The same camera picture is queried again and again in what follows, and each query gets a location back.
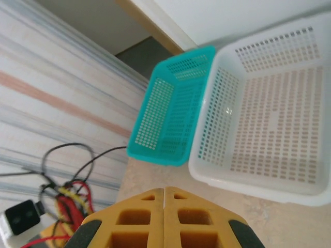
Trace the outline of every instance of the wooden door frame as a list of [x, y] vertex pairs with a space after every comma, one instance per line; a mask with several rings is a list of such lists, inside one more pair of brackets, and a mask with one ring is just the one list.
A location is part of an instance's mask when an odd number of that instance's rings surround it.
[[143, 26], [150, 35], [172, 54], [180, 54], [181, 49], [159, 26], [144, 14], [131, 0], [115, 0], [121, 8]]

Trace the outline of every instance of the plastic basket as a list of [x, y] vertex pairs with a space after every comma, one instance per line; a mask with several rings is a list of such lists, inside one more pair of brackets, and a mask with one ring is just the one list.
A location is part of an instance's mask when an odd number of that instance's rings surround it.
[[331, 200], [331, 14], [239, 40], [215, 56], [191, 175], [278, 202]]
[[130, 157], [173, 166], [188, 161], [215, 53], [212, 46], [196, 49], [155, 67], [129, 141]]

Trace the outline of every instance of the beige surface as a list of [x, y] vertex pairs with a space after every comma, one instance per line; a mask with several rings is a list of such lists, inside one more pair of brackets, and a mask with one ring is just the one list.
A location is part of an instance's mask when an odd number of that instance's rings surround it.
[[331, 247], [331, 204], [280, 204], [212, 188], [191, 178], [187, 165], [163, 167], [130, 159], [117, 201], [153, 188], [175, 186], [241, 215], [266, 248]]

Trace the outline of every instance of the doorway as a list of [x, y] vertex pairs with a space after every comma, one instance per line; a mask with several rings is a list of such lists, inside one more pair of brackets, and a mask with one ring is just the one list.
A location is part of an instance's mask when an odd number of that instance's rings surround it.
[[116, 0], [35, 1], [147, 79], [172, 56]]

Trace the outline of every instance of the wire bundle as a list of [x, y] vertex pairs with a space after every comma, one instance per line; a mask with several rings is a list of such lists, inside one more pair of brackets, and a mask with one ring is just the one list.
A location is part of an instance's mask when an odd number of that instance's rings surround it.
[[[47, 158], [52, 152], [68, 146], [81, 146], [85, 148], [90, 153], [91, 160], [88, 161], [86, 164], [84, 164], [74, 174], [74, 176], [70, 181], [65, 182], [63, 185], [59, 185], [51, 177], [47, 175], [47, 170], [46, 170]], [[90, 146], [86, 144], [82, 144], [82, 143], [62, 144], [53, 147], [44, 154], [41, 161], [41, 172], [24, 168], [25, 170], [27, 170], [27, 172], [25, 173], [0, 174], [0, 177], [39, 174], [48, 182], [48, 184], [43, 184], [40, 186], [39, 200], [42, 202], [45, 212], [54, 219], [56, 219], [52, 236], [43, 239], [34, 240], [21, 248], [28, 248], [34, 244], [44, 242], [46, 240], [52, 240], [54, 247], [56, 247], [55, 244], [56, 239], [68, 240], [81, 225], [85, 217], [94, 212], [91, 189], [89, 188], [86, 182], [93, 171], [95, 160], [97, 160], [98, 158], [100, 158], [101, 156], [105, 155], [108, 152], [118, 149], [124, 149], [124, 148], [126, 148], [126, 146], [115, 147], [95, 157], [93, 150], [90, 148]], [[86, 177], [84, 179], [78, 178], [79, 173], [89, 165], [91, 166], [89, 168]], [[85, 193], [83, 194], [80, 193], [82, 189], [84, 189], [85, 191]], [[44, 203], [44, 198], [43, 198], [44, 195], [55, 200], [57, 213], [53, 213], [49, 208], [47, 208], [46, 204]], [[56, 229], [58, 227], [61, 228], [63, 233], [65, 233], [66, 235], [55, 236]]]

